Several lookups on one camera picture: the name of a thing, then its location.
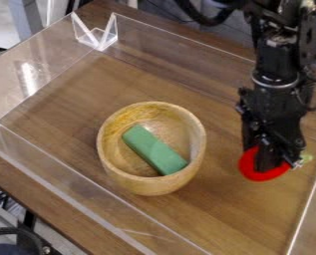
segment clear acrylic box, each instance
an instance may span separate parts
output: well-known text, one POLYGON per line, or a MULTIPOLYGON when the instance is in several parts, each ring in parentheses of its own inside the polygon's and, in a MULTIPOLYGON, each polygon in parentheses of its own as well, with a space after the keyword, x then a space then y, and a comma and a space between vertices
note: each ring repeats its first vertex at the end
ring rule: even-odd
POLYGON ((316 254, 316 113, 313 160, 245 180, 234 103, 253 62, 116 13, 92 25, 72 14, 0 56, 0 157, 144 254, 316 254), (159 197, 119 189, 96 154, 104 119, 142 101, 185 107, 207 132, 198 175, 159 197))

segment green sponge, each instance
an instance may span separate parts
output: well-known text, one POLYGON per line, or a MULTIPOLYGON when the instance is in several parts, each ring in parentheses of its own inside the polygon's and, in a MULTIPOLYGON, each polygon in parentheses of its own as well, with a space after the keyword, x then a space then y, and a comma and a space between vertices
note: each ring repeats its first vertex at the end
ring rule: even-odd
POLYGON ((132 126, 122 139, 160 175, 173 174, 186 167, 186 160, 140 125, 132 126))

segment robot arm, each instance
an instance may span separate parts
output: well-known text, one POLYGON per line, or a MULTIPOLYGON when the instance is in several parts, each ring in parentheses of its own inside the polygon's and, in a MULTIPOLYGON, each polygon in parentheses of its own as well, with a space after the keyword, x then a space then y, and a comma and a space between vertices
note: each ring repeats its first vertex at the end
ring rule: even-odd
POLYGON ((313 0, 215 0, 222 10, 203 17, 189 1, 174 0, 203 25, 225 20, 234 9, 251 28, 255 67, 253 89, 238 90, 243 155, 239 171, 251 180, 267 180, 301 165, 305 139, 301 118, 312 107, 316 78, 316 3, 313 0))

